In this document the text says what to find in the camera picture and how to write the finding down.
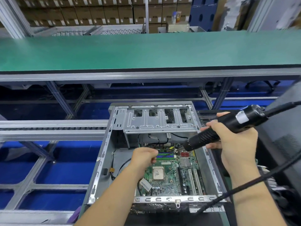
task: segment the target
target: black electric screwdriver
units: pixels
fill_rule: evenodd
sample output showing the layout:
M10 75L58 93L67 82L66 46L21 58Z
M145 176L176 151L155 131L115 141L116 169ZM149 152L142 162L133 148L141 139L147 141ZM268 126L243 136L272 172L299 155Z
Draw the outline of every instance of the black electric screwdriver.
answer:
M258 105L249 105L238 113L230 112L226 115L223 115L217 118L217 121L223 123L233 133L239 133L249 128L258 126L267 121L269 117L295 108L298 105L301 105L301 101L288 102L267 111L264 110L264 107L260 107ZM186 151L190 152L203 147L206 144L213 143L219 140L220 138L218 134L212 128L208 128L187 139L183 144L183 148Z

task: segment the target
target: forearm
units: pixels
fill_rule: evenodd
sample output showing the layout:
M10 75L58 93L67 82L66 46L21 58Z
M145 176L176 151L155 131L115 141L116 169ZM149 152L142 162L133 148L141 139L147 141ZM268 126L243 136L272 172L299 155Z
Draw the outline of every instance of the forearm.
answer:
M102 196L77 221L76 226L124 225L139 178L130 166L119 174Z
M259 176L255 165L241 167L231 175L233 188ZM238 226L286 225L264 182L235 194L233 198Z

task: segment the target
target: blue floor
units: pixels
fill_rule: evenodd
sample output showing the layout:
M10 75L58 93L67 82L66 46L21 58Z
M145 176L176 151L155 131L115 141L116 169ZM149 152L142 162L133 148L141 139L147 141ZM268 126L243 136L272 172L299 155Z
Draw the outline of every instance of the blue floor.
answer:
M269 88L263 82L257 82L247 90L244 88L245 83L234 82L239 90L232 89L227 97L266 97L280 96L292 83L292 81L282 81L276 87L273 93L269 93ZM107 97L117 99L118 96L112 95ZM165 91L161 98L170 98L169 91ZM185 97L195 97L193 90L186 89ZM240 109L250 104L267 106L273 100L225 100L221 109ZM109 119L108 107L110 103L86 103L78 111L79 119ZM197 110L207 110L204 101L194 102ZM58 120L66 117L65 112L59 104L33 104L33 105L0 105L0 114L8 120ZM37 142L46 146L47 142ZM54 155L57 158L55 164L48 163L37 178L36 183L42 184L88 184L95 166L96 158L102 141L61 141L58 143ZM0 183L15 184L21 182L34 163L37 156L27 153L18 159L5 162L1 160L7 154L9 148L22 147L18 142L6 142L0 149ZM12 190L0 190L0 209L5 208L10 198L13 196ZM83 202L84 191L34 191L27 195L20 206L20 209L30 210L75 210Z

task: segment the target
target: pci slot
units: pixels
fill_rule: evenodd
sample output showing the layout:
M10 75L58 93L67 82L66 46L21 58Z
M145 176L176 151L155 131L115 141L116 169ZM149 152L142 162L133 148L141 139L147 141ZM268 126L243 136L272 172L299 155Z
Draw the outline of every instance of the pci slot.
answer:
M195 183L197 184L198 187L199 195L203 195L197 169L193 169L193 174L195 178Z
M189 179L190 179L192 193L193 193L193 195L197 195L197 191L195 190L195 185L194 185L194 180L193 180L191 169L188 169L188 175L189 175Z

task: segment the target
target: hand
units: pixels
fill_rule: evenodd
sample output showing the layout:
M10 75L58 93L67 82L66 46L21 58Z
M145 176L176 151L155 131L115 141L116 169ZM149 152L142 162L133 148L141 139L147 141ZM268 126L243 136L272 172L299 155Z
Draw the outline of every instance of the hand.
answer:
M139 147L133 151L132 160L129 164L135 173L138 174L138 178L143 178L145 169L156 162L156 156L158 150L148 147Z
M227 113L218 113L217 116L220 117ZM254 128L241 133L233 133L217 120L208 122L206 126L201 128L201 131L211 127L221 139L219 142L207 144L206 148L222 148L222 162L231 177L242 167L256 167L255 153L258 133Z

